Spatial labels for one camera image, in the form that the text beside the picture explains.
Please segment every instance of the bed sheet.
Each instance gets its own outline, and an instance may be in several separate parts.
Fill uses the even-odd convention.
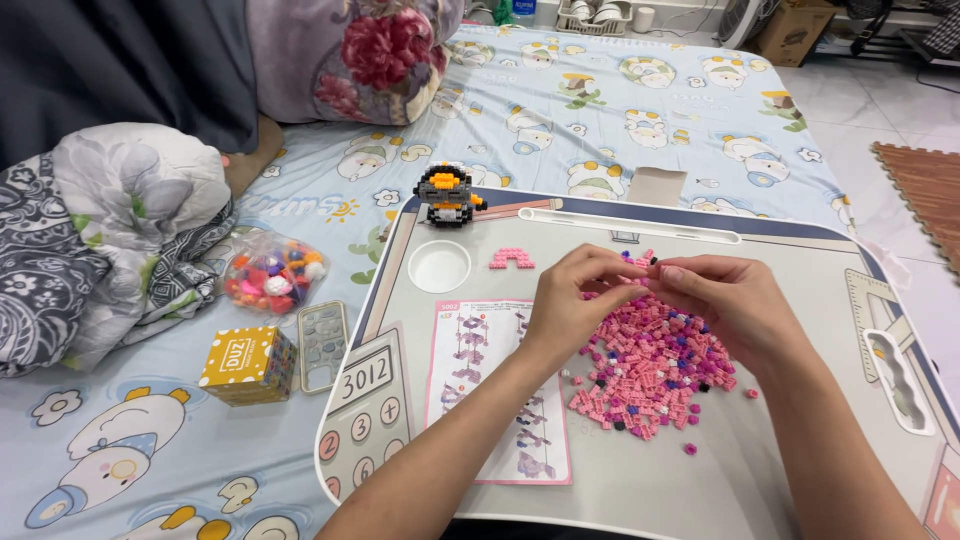
[[[432,160],[480,185],[624,199],[637,166],[689,174],[681,205],[846,230],[849,205],[779,77],[747,53],[462,27],[428,111],[404,128],[287,128],[240,227],[330,259],[310,304],[358,315],[399,203]],[[229,241],[208,254],[222,269]],[[92,374],[0,380],[5,538],[312,538],[333,511],[313,471],[326,394],[230,408],[197,381],[218,330],[277,325],[219,300]]]

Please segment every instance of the dish rack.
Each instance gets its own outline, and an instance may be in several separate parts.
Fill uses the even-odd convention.
[[[571,34],[582,34],[584,36],[610,36],[621,37],[627,32],[627,25],[634,20],[634,11],[630,10],[625,19],[608,19],[600,24],[591,24],[583,22],[575,15],[570,13],[570,0],[561,0],[560,8],[557,11],[557,31],[568,32]]]

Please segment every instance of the instruction manual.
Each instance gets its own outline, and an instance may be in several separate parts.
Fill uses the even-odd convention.
[[[532,307],[527,300],[437,303],[426,426],[460,403],[519,346]],[[571,483],[560,384],[560,376],[550,378],[521,407],[477,483]]]

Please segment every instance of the yellow box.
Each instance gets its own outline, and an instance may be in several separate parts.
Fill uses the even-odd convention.
[[[200,388],[230,406],[285,402],[296,360],[297,347],[277,327],[221,330]]]

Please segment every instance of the plastic bag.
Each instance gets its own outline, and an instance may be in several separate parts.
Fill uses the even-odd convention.
[[[242,234],[233,244],[224,289],[238,306],[285,313],[302,305],[326,276],[329,262],[322,253],[282,234]]]

